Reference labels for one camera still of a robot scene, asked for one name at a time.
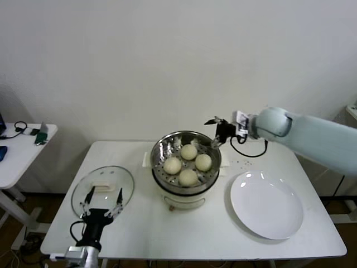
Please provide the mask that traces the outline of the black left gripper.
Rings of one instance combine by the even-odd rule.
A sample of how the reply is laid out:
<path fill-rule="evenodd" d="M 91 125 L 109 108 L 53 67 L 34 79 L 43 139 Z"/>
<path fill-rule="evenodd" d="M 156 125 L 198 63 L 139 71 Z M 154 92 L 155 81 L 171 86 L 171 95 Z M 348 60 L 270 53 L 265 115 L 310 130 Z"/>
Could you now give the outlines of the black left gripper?
<path fill-rule="evenodd" d="M 93 197 L 95 186 L 93 186 L 90 192 L 86 195 L 83 202 L 80 202 L 82 208 L 81 217 L 83 217 L 86 224 L 84 234 L 76 246 L 90 246 L 94 248 L 101 248 L 100 239 L 105 226 L 111 224 L 123 211 L 123 193 L 122 188 L 119 191 L 116 205 L 108 209 L 91 208 L 89 204 Z"/>

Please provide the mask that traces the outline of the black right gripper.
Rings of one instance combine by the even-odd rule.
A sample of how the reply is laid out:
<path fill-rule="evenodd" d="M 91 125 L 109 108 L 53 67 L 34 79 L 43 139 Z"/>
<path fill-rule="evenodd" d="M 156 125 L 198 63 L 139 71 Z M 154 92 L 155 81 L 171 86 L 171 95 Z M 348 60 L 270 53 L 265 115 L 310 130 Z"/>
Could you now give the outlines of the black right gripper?
<path fill-rule="evenodd" d="M 216 137 L 211 141 L 211 148 L 218 149 L 221 145 L 225 144 L 225 139 L 230 137 L 235 137 L 236 125 L 227 122 L 225 119 L 214 117 L 209 119 L 204 125 L 215 125 L 216 127 Z"/>

